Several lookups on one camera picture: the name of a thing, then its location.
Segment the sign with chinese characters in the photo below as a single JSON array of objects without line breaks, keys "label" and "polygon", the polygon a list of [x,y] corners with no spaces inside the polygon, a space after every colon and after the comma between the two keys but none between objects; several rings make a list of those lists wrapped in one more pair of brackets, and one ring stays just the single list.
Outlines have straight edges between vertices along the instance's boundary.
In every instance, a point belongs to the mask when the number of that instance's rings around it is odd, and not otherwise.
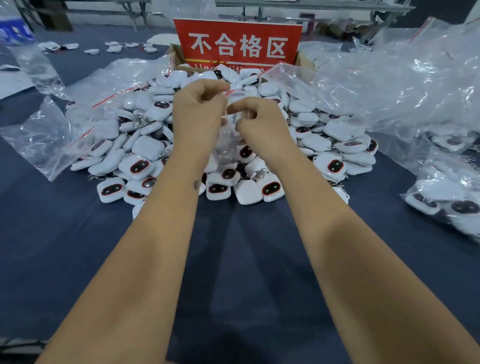
[{"label": "sign with chinese characters", "polygon": [[301,25],[219,20],[174,19],[186,62],[195,68],[219,63],[240,70],[268,70],[279,62],[293,64]]}]

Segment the person's right hand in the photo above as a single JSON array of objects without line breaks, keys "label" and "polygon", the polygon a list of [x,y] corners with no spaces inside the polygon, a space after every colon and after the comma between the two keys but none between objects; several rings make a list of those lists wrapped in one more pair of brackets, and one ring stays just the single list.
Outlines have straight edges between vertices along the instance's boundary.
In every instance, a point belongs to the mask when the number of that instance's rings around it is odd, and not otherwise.
[{"label": "person's right hand", "polygon": [[267,164],[273,166],[286,153],[298,153],[285,118],[275,101],[247,97],[228,106],[228,114],[236,112],[243,112],[243,118],[237,122],[237,130],[250,149]]}]

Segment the hand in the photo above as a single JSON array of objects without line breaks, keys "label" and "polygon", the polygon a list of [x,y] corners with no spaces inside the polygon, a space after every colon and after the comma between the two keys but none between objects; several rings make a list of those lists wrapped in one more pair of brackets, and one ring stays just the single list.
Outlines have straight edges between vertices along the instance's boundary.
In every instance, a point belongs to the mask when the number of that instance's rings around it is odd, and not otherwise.
[{"label": "hand", "polygon": [[237,130],[252,151],[274,166],[285,154],[298,152],[280,108],[267,98],[247,97],[229,105],[228,114],[243,112]]},{"label": "hand", "polygon": [[198,80],[177,92],[173,98],[174,148],[172,155],[194,158],[202,167],[208,163],[230,90],[225,81]]}]

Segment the water bottle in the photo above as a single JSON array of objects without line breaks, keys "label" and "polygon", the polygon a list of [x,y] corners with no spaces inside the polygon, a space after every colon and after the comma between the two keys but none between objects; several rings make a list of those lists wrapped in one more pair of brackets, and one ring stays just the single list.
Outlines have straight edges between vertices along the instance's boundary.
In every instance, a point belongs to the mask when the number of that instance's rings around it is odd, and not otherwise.
[{"label": "water bottle", "polygon": [[0,42],[13,53],[38,91],[66,98],[65,86],[57,71],[43,54],[16,7],[6,0],[0,0]]}]

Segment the metal table frame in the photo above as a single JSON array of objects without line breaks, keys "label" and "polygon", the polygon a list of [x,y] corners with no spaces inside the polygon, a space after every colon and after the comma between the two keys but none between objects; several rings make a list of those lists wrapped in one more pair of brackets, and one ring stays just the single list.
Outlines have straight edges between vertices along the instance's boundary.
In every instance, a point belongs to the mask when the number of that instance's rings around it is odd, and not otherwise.
[{"label": "metal table frame", "polygon": [[[147,12],[146,4],[151,3],[151,0],[74,0],[74,1],[102,1],[102,2],[116,2],[120,4],[128,16],[132,19],[133,27],[137,30],[136,18],[142,17],[145,26],[148,27],[148,16],[161,16],[165,17],[161,12]],[[55,13],[76,13],[76,14],[99,14],[99,15],[124,15],[124,12],[120,11],[108,11],[108,10],[84,10],[84,9],[66,9],[52,10],[52,9],[36,9],[32,7],[27,0],[20,0],[22,6],[18,6],[20,12],[25,12],[30,17],[33,17],[32,12],[39,12],[45,14]],[[221,19],[233,19],[233,20],[256,20],[258,22],[273,21],[273,22],[323,22],[327,24],[338,23],[342,24],[358,24],[369,25],[369,29],[361,38],[361,42],[368,41],[375,33],[383,27],[388,27],[394,23],[398,17],[405,15],[410,10],[414,9],[414,6],[410,5],[411,0],[396,0],[394,4],[386,4],[381,0],[298,0],[296,2],[267,2],[262,0],[217,0],[216,5],[218,7],[242,7],[242,15],[221,15]],[[140,12],[134,12],[132,9],[132,3],[139,3]],[[258,7],[258,13],[256,16],[245,15],[246,7]],[[302,9],[302,10],[365,10],[370,11],[369,21],[359,21],[355,19],[325,19],[325,18],[285,18],[285,17],[265,17],[263,16],[264,8],[282,8],[282,9]],[[383,22],[377,21],[377,15],[379,13],[386,14]]]}]

